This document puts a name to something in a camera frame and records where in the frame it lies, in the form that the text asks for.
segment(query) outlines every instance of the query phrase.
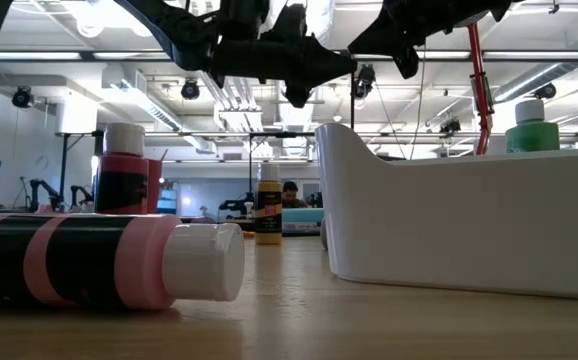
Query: wooden surface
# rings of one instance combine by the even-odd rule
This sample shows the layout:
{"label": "wooden surface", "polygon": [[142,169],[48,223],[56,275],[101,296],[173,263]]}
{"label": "wooden surface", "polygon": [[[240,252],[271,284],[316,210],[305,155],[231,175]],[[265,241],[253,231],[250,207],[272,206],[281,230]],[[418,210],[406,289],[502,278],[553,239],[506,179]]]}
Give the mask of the wooden surface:
{"label": "wooden surface", "polygon": [[233,303],[0,310],[0,359],[578,359],[578,301],[357,284],[328,261],[317,238],[247,241]]}

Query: man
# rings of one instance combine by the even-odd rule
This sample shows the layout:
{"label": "man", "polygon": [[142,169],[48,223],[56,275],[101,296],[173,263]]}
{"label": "man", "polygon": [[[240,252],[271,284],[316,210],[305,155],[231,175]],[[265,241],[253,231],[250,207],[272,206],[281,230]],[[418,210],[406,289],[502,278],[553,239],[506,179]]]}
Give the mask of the man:
{"label": "man", "polygon": [[306,208],[307,203],[298,199],[298,186],[293,181],[287,181],[282,186],[282,207],[285,209]]}

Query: green paint bottle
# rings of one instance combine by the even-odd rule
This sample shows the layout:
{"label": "green paint bottle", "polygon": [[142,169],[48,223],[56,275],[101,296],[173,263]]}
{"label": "green paint bottle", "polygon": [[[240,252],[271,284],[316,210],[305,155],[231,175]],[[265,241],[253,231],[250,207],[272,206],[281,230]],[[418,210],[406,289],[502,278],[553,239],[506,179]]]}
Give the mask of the green paint bottle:
{"label": "green paint bottle", "polygon": [[506,133],[508,153],[560,150],[558,124],[545,122],[542,100],[516,105],[516,123]]}

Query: desk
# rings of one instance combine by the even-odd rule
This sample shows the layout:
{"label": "desk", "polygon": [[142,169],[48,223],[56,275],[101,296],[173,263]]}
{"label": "desk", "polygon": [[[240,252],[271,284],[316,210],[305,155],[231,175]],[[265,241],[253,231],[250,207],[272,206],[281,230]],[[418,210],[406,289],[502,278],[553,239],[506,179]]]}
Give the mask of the desk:
{"label": "desk", "polygon": [[318,238],[246,254],[233,303],[0,310],[0,359],[578,359],[578,301],[346,282]]}

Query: white cap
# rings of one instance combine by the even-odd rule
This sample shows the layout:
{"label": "white cap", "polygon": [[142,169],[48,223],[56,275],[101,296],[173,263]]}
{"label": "white cap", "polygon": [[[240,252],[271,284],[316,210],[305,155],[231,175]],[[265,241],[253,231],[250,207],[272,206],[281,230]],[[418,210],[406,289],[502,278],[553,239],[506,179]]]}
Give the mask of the white cap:
{"label": "white cap", "polygon": [[280,168],[278,164],[258,164],[258,181],[280,181]]}
{"label": "white cap", "polygon": [[142,156],[145,147],[145,128],[129,123],[107,124],[103,146],[105,154]]}
{"label": "white cap", "polygon": [[169,235],[162,280],[177,299],[232,301],[244,271],[244,237],[236,224],[180,225]]}
{"label": "white cap", "polygon": [[528,100],[516,105],[516,124],[545,119],[545,104],[540,99]]}

